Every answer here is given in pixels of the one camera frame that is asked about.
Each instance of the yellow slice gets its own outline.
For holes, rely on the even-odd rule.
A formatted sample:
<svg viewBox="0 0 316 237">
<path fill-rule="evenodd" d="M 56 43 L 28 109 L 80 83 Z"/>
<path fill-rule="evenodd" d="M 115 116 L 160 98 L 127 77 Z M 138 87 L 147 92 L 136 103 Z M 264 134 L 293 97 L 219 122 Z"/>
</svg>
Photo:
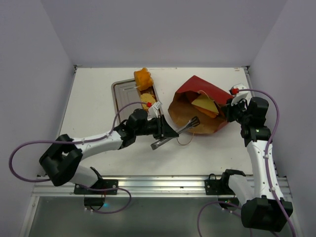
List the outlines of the yellow slice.
<svg viewBox="0 0 316 237">
<path fill-rule="evenodd" d="M 140 95 L 140 100 L 142 102 L 145 102 L 145 103 L 150 102 L 152 105 L 156 102 L 154 96 L 149 94 L 149 93 L 144 93 L 144 94 Z M 142 106 L 143 106 L 143 109 L 146 110 L 146 111 L 149 109 L 147 107 L 147 105 L 142 104 Z"/>
<path fill-rule="evenodd" d="M 218 114 L 216 114 L 210 110 L 203 109 L 203 108 L 196 106 L 196 105 L 193 105 L 193 106 L 194 106 L 194 108 L 196 108 L 197 110 L 199 110 L 203 114 L 206 114 L 207 116 L 211 117 L 212 119 L 214 119 L 218 116 Z"/>
<path fill-rule="evenodd" d="M 218 109 L 214 103 L 214 101 L 210 100 L 207 95 L 200 95 L 197 99 L 195 99 L 191 104 L 195 106 L 199 106 L 203 109 L 209 110 L 215 114 L 219 114 Z"/>
</svg>

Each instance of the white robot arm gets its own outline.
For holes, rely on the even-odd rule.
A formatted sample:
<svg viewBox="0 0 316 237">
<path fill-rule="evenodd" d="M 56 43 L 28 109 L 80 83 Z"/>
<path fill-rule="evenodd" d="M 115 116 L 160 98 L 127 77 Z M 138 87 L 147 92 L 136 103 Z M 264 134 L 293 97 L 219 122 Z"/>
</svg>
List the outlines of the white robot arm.
<svg viewBox="0 0 316 237">
<path fill-rule="evenodd" d="M 246 89 L 243 84 L 232 87 L 230 92 L 234 97 L 227 101 L 222 110 L 228 122 L 237 121 L 241 124 L 241 136 L 251 159 L 254 189 L 247 182 L 244 173 L 238 170 L 226 170 L 219 182 L 236 194 L 242 206 L 241 221 L 245 227 L 279 232 L 287 220 L 272 190 L 275 191 L 288 216 L 292 214 L 293 206 L 291 202 L 284 200 L 277 182 L 272 143 L 269 144 L 268 155 L 265 155 L 265 148 L 271 136 L 270 130 L 264 126 L 269 103 L 260 97 L 247 99 L 248 91 L 239 92 L 243 89 Z"/>
<path fill-rule="evenodd" d="M 104 189 L 106 184 L 98 171 L 93 167 L 87 168 L 80 165 L 83 159 L 101 152 L 126 148 L 136 141 L 136 136 L 153 135 L 162 145 L 178 137 L 180 132 L 199 125 L 198 118 L 194 117 L 181 130 L 174 131 L 164 116 L 156 113 L 160 106 L 161 103 L 156 102 L 150 107 L 150 120 L 148 120 L 147 111 L 136 109 L 111 133 L 85 138 L 70 138 L 67 134 L 61 135 L 56 141 L 75 142 L 75 144 L 52 144 L 41 156 L 39 162 L 55 186 L 72 182 L 79 186 Z"/>
</svg>

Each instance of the white enclosure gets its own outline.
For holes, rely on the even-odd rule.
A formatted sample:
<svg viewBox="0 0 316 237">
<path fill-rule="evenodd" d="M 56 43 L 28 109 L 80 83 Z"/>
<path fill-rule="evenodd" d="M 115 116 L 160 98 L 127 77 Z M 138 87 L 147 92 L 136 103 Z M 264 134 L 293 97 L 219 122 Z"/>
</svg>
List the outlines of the white enclosure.
<svg viewBox="0 0 316 237">
<path fill-rule="evenodd" d="M 0 0 L 1 236 L 19 235 L 33 190 L 10 174 L 8 157 L 57 136 L 73 65 L 250 66 L 252 87 L 280 107 L 274 159 L 304 235 L 315 236 L 315 10 L 314 0 Z M 46 148 L 25 148 L 14 167 L 35 178 Z"/>
</svg>

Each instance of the paper bag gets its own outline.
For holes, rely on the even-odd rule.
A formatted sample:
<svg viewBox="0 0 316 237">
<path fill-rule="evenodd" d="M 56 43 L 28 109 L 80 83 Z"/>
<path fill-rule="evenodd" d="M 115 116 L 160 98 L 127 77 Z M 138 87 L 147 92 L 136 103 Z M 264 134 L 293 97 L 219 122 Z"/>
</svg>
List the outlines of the paper bag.
<svg viewBox="0 0 316 237">
<path fill-rule="evenodd" d="M 216 118 L 211 118 L 200 112 L 191 104 L 201 94 L 206 94 L 211 100 L 214 100 L 219 110 L 219 115 Z M 211 134 L 227 124 L 221 106 L 224 106 L 230 98 L 232 96 L 229 93 L 197 76 L 193 76 L 175 92 L 168 112 L 173 122 L 180 127 L 184 126 L 194 116 L 197 116 L 200 125 L 190 129 L 189 132 Z"/>
</svg>

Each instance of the white table surface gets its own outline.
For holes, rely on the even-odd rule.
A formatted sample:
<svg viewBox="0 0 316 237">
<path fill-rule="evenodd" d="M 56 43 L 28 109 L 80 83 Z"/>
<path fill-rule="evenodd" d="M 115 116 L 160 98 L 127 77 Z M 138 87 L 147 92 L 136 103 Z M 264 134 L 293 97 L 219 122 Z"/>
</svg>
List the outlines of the white table surface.
<svg viewBox="0 0 316 237">
<path fill-rule="evenodd" d="M 115 115 L 111 85 L 133 78 L 139 68 L 78 68 L 61 134 L 86 137 L 111 129 Z M 148 68 L 154 79 L 166 120 L 173 127 L 168 107 L 174 92 L 191 76 L 196 75 L 228 91 L 233 85 L 248 82 L 242 68 Z M 189 141 L 191 134 L 179 140 Z M 102 175 L 206 175 L 221 174 L 225 169 L 238 169 L 252 174 L 249 155 L 240 136 L 240 125 L 233 122 L 212 135 L 196 135 L 187 146 L 176 139 L 155 151 L 152 136 L 137 137 L 131 146 L 108 151 L 81 162 L 93 166 Z"/>
</svg>

